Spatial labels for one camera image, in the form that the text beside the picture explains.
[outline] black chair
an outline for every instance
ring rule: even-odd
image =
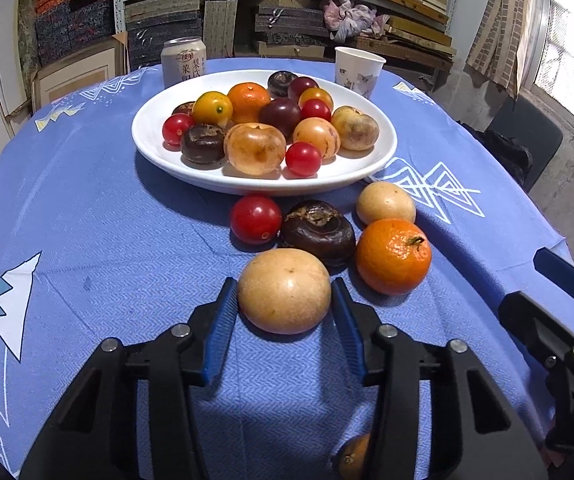
[[[533,165],[522,188],[525,192],[536,183],[563,141],[563,133],[524,97],[507,99],[487,128],[507,139],[516,140],[531,152]]]

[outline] aluminum can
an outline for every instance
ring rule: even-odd
[[[207,51],[198,36],[166,41],[160,53],[165,88],[205,75]]]

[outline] white paper cup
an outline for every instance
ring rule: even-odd
[[[385,61],[366,50],[337,46],[335,82],[369,99]]]

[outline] white plate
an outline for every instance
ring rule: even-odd
[[[216,90],[226,94],[235,84],[254,82],[267,87],[273,70],[233,70],[190,79],[163,90],[138,110],[132,122],[132,137],[139,152],[152,164],[177,179],[212,191],[228,194],[260,192],[272,196],[293,196],[319,193],[348,186],[381,170],[393,157],[398,144],[394,126],[381,110],[351,90],[314,77],[320,88],[329,92],[334,106],[348,105],[373,117],[381,134],[375,146],[366,154],[341,152],[333,161],[321,166],[315,176],[294,178],[288,172],[276,172],[273,178],[242,176],[230,164],[209,169],[189,166],[181,160],[180,152],[171,152],[163,146],[162,125],[179,104],[196,101],[204,92]]]

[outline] blue tablecloth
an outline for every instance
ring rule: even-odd
[[[212,60],[207,68],[333,80],[333,65],[296,60]],[[0,156],[0,460],[13,473],[100,340],[154,338],[213,301],[253,256],[229,237],[234,196],[177,181],[136,151],[132,118],[162,88],[160,68],[145,68],[75,92],[37,112]],[[414,338],[466,340],[541,440],[552,415],[543,371],[494,312],[503,295],[523,290],[574,331],[574,301],[531,263],[542,246],[569,258],[564,239],[431,99],[382,73],[372,101],[399,139],[376,177],[414,197],[433,262],[406,298],[373,293],[351,270],[343,272],[350,292]],[[319,198],[353,221],[363,185]],[[278,202],[285,211],[296,200]],[[419,474],[430,436],[422,392]],[[193,399],[212,480],[320,480],[332,477],[332,453],[368,431],[375,392],[350,376],[331,317],[291,340],[262,338],[238,319],[221,379]]]

